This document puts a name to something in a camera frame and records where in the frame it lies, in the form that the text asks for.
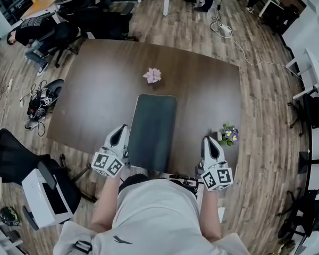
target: white t-shirt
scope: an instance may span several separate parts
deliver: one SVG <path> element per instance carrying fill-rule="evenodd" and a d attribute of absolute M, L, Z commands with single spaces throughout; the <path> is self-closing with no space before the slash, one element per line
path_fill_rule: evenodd
<path fill-rule="evenodd" d="M 249 255 L 235 233 L 211 244 L 198 217 L 196 198 L 185 188 L 165 179 L 134 184 L 119 194 L 111 230 L 97 234 L 66 222 L 53 254 L 80 254 L 69 251 L 87 241 L 92 255 Z"/>

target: pink flower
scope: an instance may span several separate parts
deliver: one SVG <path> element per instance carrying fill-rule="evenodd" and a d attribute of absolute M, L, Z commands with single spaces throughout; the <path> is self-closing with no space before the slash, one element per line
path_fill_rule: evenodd
<path fill-rule="evenodd" d="M 147 79 L 147 82 L 149 84 L 155 83 L 161 80 L 161 72 L 156 68 L 149 68 L 149 71 L 145 75 L 143 75 L 143 77 Z"/>

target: helmet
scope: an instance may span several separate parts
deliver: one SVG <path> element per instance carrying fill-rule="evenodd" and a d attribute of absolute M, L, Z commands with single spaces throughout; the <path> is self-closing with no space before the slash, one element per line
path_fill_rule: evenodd
<path fill-rule="evenodd" d="M 7 226 L 18 226 L 20 224 L 19 216 L 12 207 L 3 207 L 0 210 L 0 218 Z"/>

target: forearm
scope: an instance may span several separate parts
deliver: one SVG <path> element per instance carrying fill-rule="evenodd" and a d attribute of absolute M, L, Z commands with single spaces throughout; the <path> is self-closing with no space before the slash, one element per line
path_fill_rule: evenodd
<path fill-rule="evenodd" d="M 200 212 L 200 229 L 202 235 L 211 243 L 221 239 L 221 225 L 217 211 L 217 192 L 209 192 L 204 187 Z"/>
<path fill-rule="evenodd" d="M 117 197 L 120 174 L 115 178 L 108 177 L 100 194 L 96 210 L 91 221 L 91 229 L 96 232 L 108 231 L 117 211 Z"/>

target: potted plant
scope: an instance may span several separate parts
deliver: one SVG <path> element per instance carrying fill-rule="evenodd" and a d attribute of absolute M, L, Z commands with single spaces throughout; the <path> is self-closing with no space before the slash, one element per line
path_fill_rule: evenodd
<path fill-rule="evenodd" d="M 220 145 L 236 145 L 240 139 L 239 130 L 233 125 L 223 124 L 223 128 L 217 132 L 217 139 Z"/>

